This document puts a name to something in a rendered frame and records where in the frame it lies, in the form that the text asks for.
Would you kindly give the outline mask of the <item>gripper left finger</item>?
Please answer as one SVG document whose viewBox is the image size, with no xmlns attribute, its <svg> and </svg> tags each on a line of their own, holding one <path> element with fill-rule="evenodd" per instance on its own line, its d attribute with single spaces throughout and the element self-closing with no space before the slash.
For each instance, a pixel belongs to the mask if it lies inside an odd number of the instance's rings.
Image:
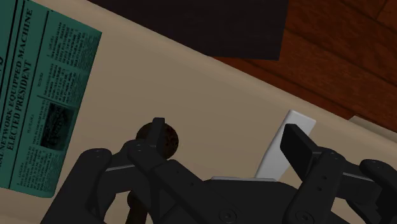
<svg viewBox="0 0 397 224">
<path fill-rule="evenodd" d="M 166 123 L 154 118 L 144 139 L 127 141 L 112 154 L 84 151 L 40 224 L 106 224 L 115 195 L 128 192 L 153 224 L 240 224 L 236 206 L 176 160 L 163 157 Z"/>
</svg>

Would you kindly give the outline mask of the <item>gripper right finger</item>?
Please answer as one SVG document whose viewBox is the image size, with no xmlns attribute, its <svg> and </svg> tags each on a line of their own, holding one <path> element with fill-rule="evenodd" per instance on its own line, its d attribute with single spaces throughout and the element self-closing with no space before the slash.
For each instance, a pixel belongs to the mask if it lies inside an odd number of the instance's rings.
<svg viewBox="0 0 397 224">
<path fill-rule="evenodd" d="M 374 159 L 352 164 L 292 123 L 284 126 L 280 149 L 302 180 L 282 224 L 349 224 L 332 214 L 336 198 L 365 224 L 397 224 L 397 170 L 389 164 Z"/>
</svg>

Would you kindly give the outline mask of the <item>dark brown round-headed utensil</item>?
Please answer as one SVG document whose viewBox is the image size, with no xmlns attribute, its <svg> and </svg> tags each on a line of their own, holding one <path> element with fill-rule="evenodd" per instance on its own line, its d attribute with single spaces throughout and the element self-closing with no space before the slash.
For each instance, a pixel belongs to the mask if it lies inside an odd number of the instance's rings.
<svg viewBox="0 0 397 224">
<path fill-rule="evenodd" d="M 136 134 L 136 140 L 146 139 L 151 128 L 151 123 L 143 125 Z M 164 148 L 160 154 L 168 159 L 177 151 L 179 139 L 176 131 L 167 123 L 164 125 Z M 129 213 L 125 224 L 146 224 L 148 211 L 137 195 L 130 191 L 127 196 Z"/>
</svg>

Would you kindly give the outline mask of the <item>white flat slab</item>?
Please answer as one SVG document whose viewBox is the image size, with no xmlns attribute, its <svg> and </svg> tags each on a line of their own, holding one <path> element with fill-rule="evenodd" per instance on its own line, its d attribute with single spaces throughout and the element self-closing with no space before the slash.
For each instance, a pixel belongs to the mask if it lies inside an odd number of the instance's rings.
<svg viewBox="0 0 397 224">
<path fill-rule="evenodd" d="M 270 142 L 258 166 L 255 178 L 268 178 L 278 181 L 290 166 L 280 149 L 285 125 L 289 123 L 298 125 L 305 134 L 309 135 L 316 124 L 316 120 L 295 110 L 289 110 Z"/>
</svg>

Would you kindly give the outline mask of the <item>green newspaper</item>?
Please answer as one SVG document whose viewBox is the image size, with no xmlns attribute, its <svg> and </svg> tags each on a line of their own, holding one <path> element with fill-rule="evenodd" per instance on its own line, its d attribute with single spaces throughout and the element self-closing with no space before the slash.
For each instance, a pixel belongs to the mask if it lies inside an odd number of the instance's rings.
<svg viewBox="0 0 397 224">
<path fill-rule="evenodd" d="M 32 0 L 0 0 L 0 188 L 54 196 L 101 36 Z"/>
</svg>

